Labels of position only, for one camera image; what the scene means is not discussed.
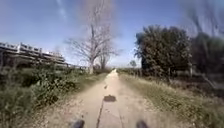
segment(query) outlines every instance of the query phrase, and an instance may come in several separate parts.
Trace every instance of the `ground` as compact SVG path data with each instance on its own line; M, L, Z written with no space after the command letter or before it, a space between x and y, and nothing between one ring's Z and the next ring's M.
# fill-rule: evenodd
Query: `ground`
M150 128L187 127L123 84L116 70L92 88L36 115L29 127L69 128L78 119L85 121L85 128L135 128L139 120Z

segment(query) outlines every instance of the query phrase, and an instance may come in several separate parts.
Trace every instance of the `green grass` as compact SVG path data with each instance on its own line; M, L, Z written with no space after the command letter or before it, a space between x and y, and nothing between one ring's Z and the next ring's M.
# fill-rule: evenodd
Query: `green grass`
M120 79L149 98L161 111L175 114L179 120L191 123L192 127L224 127L224 103L217 98L196 96L153 80L146 81L127 75L120 75Z

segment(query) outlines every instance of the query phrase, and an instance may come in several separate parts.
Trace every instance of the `tree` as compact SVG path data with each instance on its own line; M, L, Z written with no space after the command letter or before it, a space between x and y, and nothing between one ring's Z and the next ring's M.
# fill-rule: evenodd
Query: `tree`
M143 75L167 76L189 67L189 38L176 27L149 26L136 35Z
M112 49L110 47L110 43L106 43L102 46L102 51L104 51L105 54L102 54L101 56L99 56L99 63L100 63L100 67L102 70L104 70L106 68L106 64L108 63L111 54L108 54L107 51L109 51L110 49Z
M134 60L132 60L132 61L130 62L130 65L131 65L133 68L135 68L135 67L137 66L137 64L136 64L136 62L135 62Z
M192 62L201 73L217 73L223 68L224 41L199 33L192 39Z
M114 53L112 47L108 47L112 45L111 11L110 0L85 0L81 11L83 25L87 30L85 38L80 41L67 41L74 54L89 63L90 74L93 73L94 62L98 57Z

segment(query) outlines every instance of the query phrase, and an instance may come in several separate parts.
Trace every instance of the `green tree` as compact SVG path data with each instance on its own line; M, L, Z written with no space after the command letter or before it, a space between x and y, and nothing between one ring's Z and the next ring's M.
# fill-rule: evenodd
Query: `green tree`
M189 67L189 38L176 27L149 26L136 35L143 75L167 76Z
M192 38L192 62L201 73L221 72L224 58L224 41L199 33Z
M130 62L130 65L131 65L133 68L135 68L135 67L137 66L137 64L136 64L136 62L135 62L134 60L132 60L132 61Z

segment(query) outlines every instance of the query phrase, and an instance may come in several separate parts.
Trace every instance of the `shrub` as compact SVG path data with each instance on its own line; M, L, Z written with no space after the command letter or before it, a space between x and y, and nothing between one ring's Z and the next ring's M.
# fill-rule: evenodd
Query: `shrub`
M0 126L17 126L21 117L32 111L32 93L29 89L13 88L0 92Z

